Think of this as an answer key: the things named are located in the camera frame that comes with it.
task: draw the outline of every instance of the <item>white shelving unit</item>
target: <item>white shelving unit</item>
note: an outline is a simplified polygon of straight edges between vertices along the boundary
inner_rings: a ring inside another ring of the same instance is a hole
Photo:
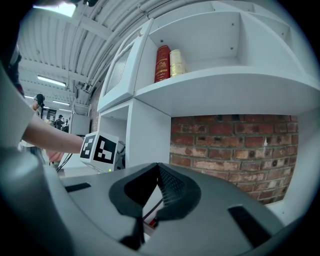
[[[284,200],[268,207],[285,224],[303,215],[320,178],[320,67],[294,20],[249,0],[205,1],[139,29],[118,50],[98,105],[99,130],[125,141],[127,166],[169,162],[171,117],[298,115],[294,175]],[[181,50],[188,73],[154,83],[164,45]],[[131,46],[114,80],[113,66]]]

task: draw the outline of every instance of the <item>brick wall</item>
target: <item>brick wall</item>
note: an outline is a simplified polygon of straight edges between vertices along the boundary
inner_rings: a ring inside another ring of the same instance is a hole
[[[284,198],[297,151],[296,116],[234,114],[171,119],[171,164],[230,181],[263,204]]]
[[[91,133],[96,132],[98,130],[98,119],[99,113],[97,112],[99,97],[101,93],[102,85],[93,93],[93,96],[90,100],[90,104],[92,104],[92,109],[90,112],[90,120],[91,120]]]

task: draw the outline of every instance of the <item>white cube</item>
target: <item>white cube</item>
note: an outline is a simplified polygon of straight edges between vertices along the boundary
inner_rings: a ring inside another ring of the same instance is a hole
[[[98,173],[113,172],[119,137],[95,131],[85,136],[80,160]]]

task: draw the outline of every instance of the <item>ceiling light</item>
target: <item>ceiling light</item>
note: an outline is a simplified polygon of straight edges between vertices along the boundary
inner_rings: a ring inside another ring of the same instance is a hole
[[[42,80],[42,81],[49,82],[49,83],[53,83],[53,84],[58,85],[58,86],[66,87],[66,83],[65,82],[60,82],[60,81],[57,81],[57,80],[53,80],[51,78],[47,78],[47,77],[44,77],[44,76],[41,76],[41,75],[38,75],[38,79]]]
[[[65,3],[65,2],[59,4],[58,6],[38,6],[38,5],[34,5],[33,8],[52,11],[52,12],[55,12],[55,13],[66,15],[68,17],[72,17],[72,15],[74,14],[74,12],[76,10],[76,6],[74,4]]]
[[[58,104],[62,104],[62,105],[70,106],[70,104],[69,104],[69,103],[64,103],[64,102],[55,101],[55,100],[53,100],[52,102],[54,102],[54,103],[58,103]]]
[[[59,108],[59,110],[71,112],[71,110],[66,110],[66,109],[62,109],[62,108]]]

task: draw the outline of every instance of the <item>person's arm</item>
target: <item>person's arm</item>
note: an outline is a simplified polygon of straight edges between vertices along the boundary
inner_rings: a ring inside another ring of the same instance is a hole
[[[38,148],[64,153],[80,153],[84,140],[47,125],[37,116],[33,116],[22,139]]]

